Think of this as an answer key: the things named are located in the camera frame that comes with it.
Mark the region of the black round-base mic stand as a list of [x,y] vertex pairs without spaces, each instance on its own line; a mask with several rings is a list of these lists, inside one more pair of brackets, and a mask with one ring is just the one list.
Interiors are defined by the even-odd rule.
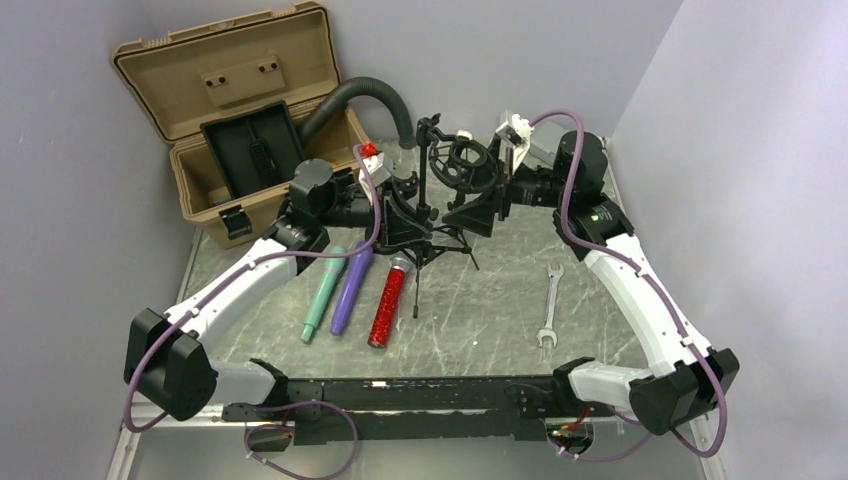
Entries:
[[426,228],[418,221],[415,209],[409,203],[418,193],[416,174],[404,180],[391,177],[379,190],[382,200],[381,224],[375,242],[375,252],[390,255],[427,239]]

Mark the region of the purple microphone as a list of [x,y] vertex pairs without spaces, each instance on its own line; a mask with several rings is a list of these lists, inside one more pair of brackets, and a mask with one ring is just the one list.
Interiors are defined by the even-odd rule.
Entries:
[[373,258],[374,251],[369,246],[347,261],[342,289],[336,302],[329,329],[332,335],[341,336],[345,332],[355,300]]

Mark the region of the black tripod shock-mount stand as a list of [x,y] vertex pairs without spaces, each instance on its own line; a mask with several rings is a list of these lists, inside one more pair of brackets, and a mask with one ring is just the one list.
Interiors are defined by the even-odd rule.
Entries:
[[[420,223],[432,232],[445,225],[442,217],[448,212],[448,203],[458,193],[464,194],[467,201],[473,200],[481,193],[496,189],[502,174],[498,159],[499,139],[484,144],[475,137],[472,140],[458,138],[457,132],[448,133],[441,128],[441,117],[440,113],[434,113],[420,118],[413,135],[418,169],[412,174],[419,180],[419,193],[410,202],[419,210],[425,205],[430,207],[430,220]],[[420,290],[420,272],[425,268],[418,266],[424,246],[397,252],[412,263],[416,291]]]

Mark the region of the mint green microphone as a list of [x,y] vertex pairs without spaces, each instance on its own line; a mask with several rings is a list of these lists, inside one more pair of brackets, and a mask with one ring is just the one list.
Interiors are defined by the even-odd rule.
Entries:
[[325,261],[323,274],[303,322],[303,330],[300,336],[302,342],[310,343],[315,332],[319,329],[346,262],[346,257],[333,257]]

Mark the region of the red microphone silver grille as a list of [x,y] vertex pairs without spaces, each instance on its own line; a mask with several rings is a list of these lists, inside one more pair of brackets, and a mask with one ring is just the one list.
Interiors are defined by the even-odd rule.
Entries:
[[378,349],[387,346],[406,276],[411,268],[412,263],[403,255],[390,260],[390,268],[367,340],[369,346]]

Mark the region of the black tripod mic stand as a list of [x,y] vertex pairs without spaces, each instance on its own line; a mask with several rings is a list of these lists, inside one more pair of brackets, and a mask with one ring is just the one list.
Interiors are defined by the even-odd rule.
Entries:
[[479,263],[473,252],[473,246],[466,238],[463,229],[454,226],[441,225],[433,230],[435,237],[425,243],[418,261],[419,267],[426,267],[446,253],[459,253],[468,257],[476,270]]

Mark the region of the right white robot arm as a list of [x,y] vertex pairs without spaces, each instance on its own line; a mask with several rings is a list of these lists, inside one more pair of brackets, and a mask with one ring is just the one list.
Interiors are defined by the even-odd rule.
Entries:
[[514,205],[551,208],[560,239],[606,287],[645,354],[645,369],[583,357],[559,367],[551,401],[574,415],[589,403],[632,413],[662,435],[710,412],[716,435],[728,423],[726,394],[739,371],[730,349],[718,350],[687,320],[656,278],[634,228],[604,192],[608,157],[591,133],[565,133],[549,167],[518,161],[515,133],[482,145],[457,137],[427,156],[435,176],[456,192],[444,220],[490,236],[494,222]]

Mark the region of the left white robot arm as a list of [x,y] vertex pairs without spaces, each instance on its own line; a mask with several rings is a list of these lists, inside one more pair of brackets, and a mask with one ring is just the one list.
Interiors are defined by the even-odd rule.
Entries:
[[264,420],[287,406],[286,376],[262,360],[216,362],[209,352],[244,314],[302,274],[315,260],[340,262],[351,252],[329,250],[329,228],[363,229],[364,249],[384,252],[388,224],[397,219],[424,226],[403,202],[423,192],[416,173],[395,176],[379,155],[359,169],[334,170],[321,159],[301,163],[277,218],[236,263],[200,291],[164,313],[145,309],[130,324],[124,366],[128,386],[124,422],[142,395],[164,416],[184,421],[214,404],[246,403]]

